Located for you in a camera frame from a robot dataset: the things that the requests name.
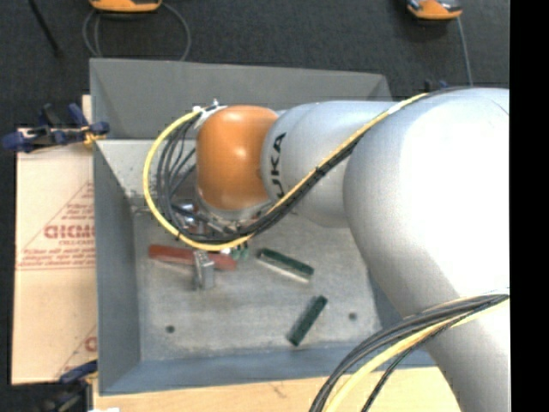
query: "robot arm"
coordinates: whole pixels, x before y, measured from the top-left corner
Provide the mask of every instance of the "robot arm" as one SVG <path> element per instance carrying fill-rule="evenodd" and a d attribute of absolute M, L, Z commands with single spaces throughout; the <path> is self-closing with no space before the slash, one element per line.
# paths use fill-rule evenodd
<path fill-rule="evenodd" d="M 508 288 L 507 90 L 450 90 L 405 104 L 326 102 L 280 114 L 227 107 L 206 119 L 196 139 L 199 206 L 232 230 L 268 215 L 383 112 L 387 118 L 293 209 L 323 226 L 349 227 L 403 317 Z M 510 409 L 508 307 L 445 331 L 428 349 L 464 412 Z"/>

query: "black cord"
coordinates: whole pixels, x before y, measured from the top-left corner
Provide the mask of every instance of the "black cord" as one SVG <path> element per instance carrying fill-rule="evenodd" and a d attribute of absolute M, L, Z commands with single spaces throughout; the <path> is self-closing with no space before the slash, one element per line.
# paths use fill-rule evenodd
<path fill-rule="evenodd" d="M 472 310 L 485 309 L 488 306 L 496 305 L 508 298 L 509 295 L 507 294 L 490 294 L 469 298 L 467 300 L 458 300 L 445 306 L 404 318 L 393 327 L 390 327 L 387 330 L 381 330 L 373 336 L 370 336 L 355 347 L 355 349 L 353 349 L 332 372 L 317 393 L 309 412 L 322 412 L 324 405 L 328 401 L 329 394 L 334 389 L 337 381 L 346 371 L 353 367 L 358 361 L 364 359 L 368 354 L 372 354 L 382 347 L 400 341 L 413 333 L 424 330 L 426 327 L 438 324 L 445 319 L 453 318 L 457 315 L 471 312 Z"/>
<path fill-rule="evenodd" d="M 441 326 L 440 328 L 434 330 L 430 335 L 428 335 L 427 337 L 424 337 L 423 339 L 421 339 L 419 342 L 415 343 L 412 347 L 408 348 L 406 351 L 402 352 L 390 365 L 389 367 L 385 370 L 385 372 L 383 373 L 383 376 L 379 379 L 379 381 L 377 382 L 376 386 L 374 387 L 374 389 L 372 390 L 370 396 L 368 397 L 368 399 L 366 400 L 366 403 L 364 405 L 364 407 L 362 408 L 361 412 L 368 412 L 372 406 L 372 404 L 374 403 L 374 401 L 376 400 L 377 396 L 379 395 L 379 392 L 381 392 L 381 389 L 385 386 L 385 384 L 387 383 L 387 380 L 389 379 L 390 375 L 395 371 L 396 367 L 402 363 L 402 361 L 404 361 L 404 359 L 406 359 L 413 351 L 417 350 L 418 348 L 420 348 L 421 346 L 425 345 L 426 343 L 428 343 L 429 341 L 431 341 L 432 339 L 434 339 L 436 336 L 439 336 L 443 331 L 446 331 L 448 330 L 449 328 L 451 328 L 452 326 L 454 326 L 455 324 L 457 324 L 458 322 L 461 322 L 463 319 L 465 318 L 468 318 L 469 316 L 472 316 L 474 315 L 475 313 L 477 312 L 481 312 L 482 310 L 485 310 L 487 308 L 487 306 L 481 306 L 475 310 L 472 310 L 471 312 L 468 312 L 462 316 L 460 316 L 459 318 L 451 321 L 451 322 L 448 322 L 447 324 Z"/>
<path fill-rule="evenodd" d="M 179 22 L 179 24 L 183 27 L 183 30 L 185 32 L 185 36 L 187 38 L 187 42 L 185 44 L 185 48 L 181 56 L 179 57 L 179 61 L 185 61 L 187 57 L 189 56 L 190 47 L 192 45 L 192 37 L 190 32 L 190 27 L 187 21 L 183 18 L 179 12 L 173 8 L 171 5 L 167 3 L 162 3 L 160 5 L 161 7 L 166 8 L 170 13 L 173 14 L 173 16 L 176 18 L 176 20 Z M 92 54 L 93 57 L 96 58 L 103 58 L 103 52 L 100 48 L 100 21 L 101 18 L 103 18 L 103 15 L 101 12 L 99 12 L 96 9 L 91 9 L 86 18 L 84 19 L 84 22 L 82 24 L 82 38 L 84 40 L 84 45 L 87 47 L 89 52 Z M 90 41 L 88 37 L 88 29 L 89 29 L 89 23 L 90 21 L 94 19 L 94 44 Z"/>
<path fill-rule="evenodd" d="M 471 73 L 471 63 L 469 62 L 469 53 L 467 47 L 467 41 L 465 40 L 465 34 L 463 33 L 462 17 L 457 17 L 457 32 L 462 43 L 463 60 L 465 62 L 465 72 L 467 74 L 467 81 L 469 86 L 473 86 L 473 74 Z"/>

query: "blue clamp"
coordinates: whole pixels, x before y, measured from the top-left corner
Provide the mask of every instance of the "blue clamp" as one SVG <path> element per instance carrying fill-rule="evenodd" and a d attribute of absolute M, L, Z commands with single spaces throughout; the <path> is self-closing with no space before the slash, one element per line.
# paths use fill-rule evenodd
<path fill-rule="evenodd" d="M 83 142 L 86 145 L 105 138 L 110 127 L 107 122 L 90 124 L 77 104 L 69 105 L 70 121 L 61 119 L 51 104 L 42 107 L 38 126 L 25 131 L 16 131 L 2 137 L 4 149 L 31 153 L 37 149 Z"/>

